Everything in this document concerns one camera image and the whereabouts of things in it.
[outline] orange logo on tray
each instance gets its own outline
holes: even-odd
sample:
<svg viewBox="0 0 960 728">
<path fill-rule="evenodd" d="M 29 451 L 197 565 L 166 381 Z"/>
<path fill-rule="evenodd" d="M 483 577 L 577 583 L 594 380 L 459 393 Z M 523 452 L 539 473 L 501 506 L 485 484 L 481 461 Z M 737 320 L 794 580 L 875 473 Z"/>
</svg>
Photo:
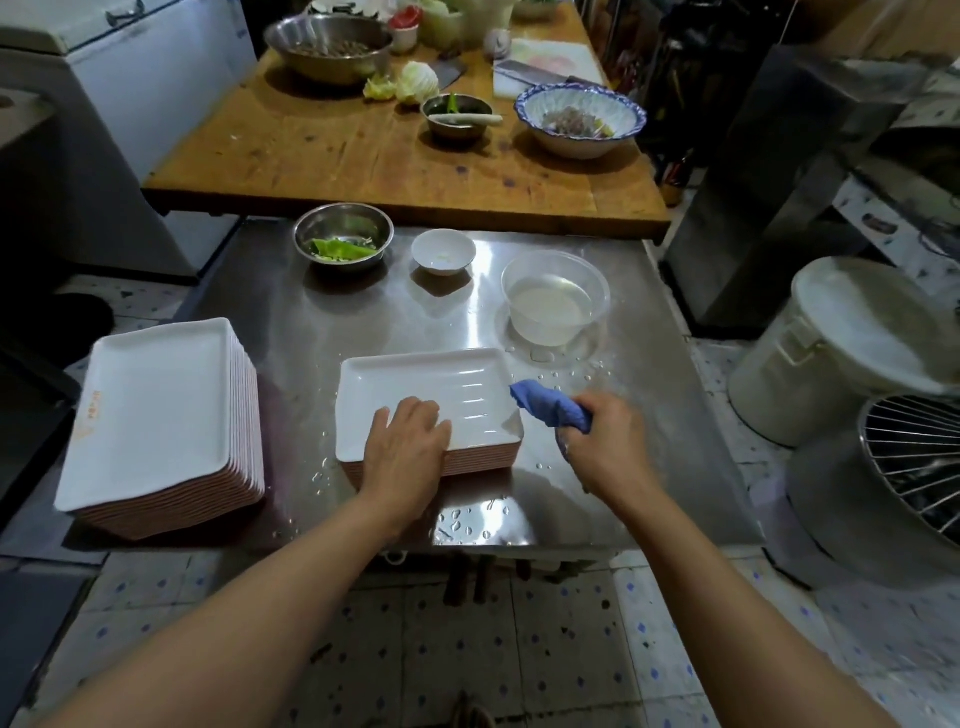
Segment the orange logo on tray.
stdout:
<svg viewBox="0 0 960 728">
<path fill-rule="evenodd" d="M 73 427 L 73 440 L 82 440 L 87 435 L 93 434 L 93 426 L 90 424 L 100 417 L 100 397 L 103 393 L 97 390 L 90 397 L 90 404 L 86 406 L 86 420 L 77 420 Z"/>
</svg>

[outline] human arm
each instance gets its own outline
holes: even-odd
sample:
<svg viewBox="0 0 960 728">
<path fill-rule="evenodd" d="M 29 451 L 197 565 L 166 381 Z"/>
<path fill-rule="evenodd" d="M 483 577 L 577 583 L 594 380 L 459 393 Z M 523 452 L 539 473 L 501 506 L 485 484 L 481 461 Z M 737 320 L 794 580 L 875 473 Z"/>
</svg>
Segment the human arm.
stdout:
<svg viewBox="0 0 960 728">
<path fill-rule="evenodd" d="M 661 488 L 639 413 L 609 394 L 575 399 L 593 413 L 593 430 L 564 431 L 570 463 L 643 549 L 721 724 L 896 726 L 756 592 Z"/>
<path fill-rule="evenodd" d="M 370 560 L 437 493 L 450 422 L 409 399 L 373 419 L 357 497 L 81 688 L 44 728 L 267 726 Z"/>
</svg>

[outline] stack of white plates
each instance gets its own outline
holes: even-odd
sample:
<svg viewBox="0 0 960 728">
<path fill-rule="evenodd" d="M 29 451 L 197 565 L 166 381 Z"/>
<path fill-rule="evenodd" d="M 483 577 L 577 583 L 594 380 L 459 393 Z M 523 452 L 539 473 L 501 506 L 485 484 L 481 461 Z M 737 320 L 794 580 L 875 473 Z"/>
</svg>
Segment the stack of white plates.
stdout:
<svg viewBox="0 0 960 728">
<path fill-rule="evenodd" d="M 523 443 L 511 382 L 499 349 L 347 359 L 337 393 L 337 460 L 359 487 L 373 413 L 390 407 L 393 415 L 401 400 L 417 397 L 434 400 L 440 419 L 453 422 L 444 476 L 510 468 Z"/>
<path fill-rule="evenodd" d="M 54 505 L 125 539 L 264 495 L 256 369 L 227 319 L 93 347 Z"/>
</svg>

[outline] person's left hand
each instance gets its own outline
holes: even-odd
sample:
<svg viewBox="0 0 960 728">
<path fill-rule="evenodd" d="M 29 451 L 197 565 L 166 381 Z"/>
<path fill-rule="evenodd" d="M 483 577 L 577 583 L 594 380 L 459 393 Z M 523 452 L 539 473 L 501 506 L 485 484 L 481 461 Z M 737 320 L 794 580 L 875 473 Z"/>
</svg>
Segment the person's left hand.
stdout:
<svg viewBox="0 0 960 728">
<path fill-rule="evenodd" d="M 422 516 L 437 494 L 452 429 L 450 420 L 437 425 L 439 416 L 436 402 L 416 397 L 396 407 L 389 426 L 390 409 L 373 415 L 360 493 L 385 509 L 398 531 Z"/>
</svg>

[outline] metal wire rack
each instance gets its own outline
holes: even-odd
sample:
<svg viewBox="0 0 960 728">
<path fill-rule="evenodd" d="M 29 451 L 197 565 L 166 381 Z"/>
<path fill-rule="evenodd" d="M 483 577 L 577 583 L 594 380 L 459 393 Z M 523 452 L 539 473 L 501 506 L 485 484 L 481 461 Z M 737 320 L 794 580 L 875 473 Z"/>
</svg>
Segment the metal wire rack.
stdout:
<svg viewBox="0 0 960 728">
<path fill-rule="evenodd" d="M 862 422 L 867 453 L 893 492 L 960 546 L 960 400 L 891 397 Z"/>
</svg>

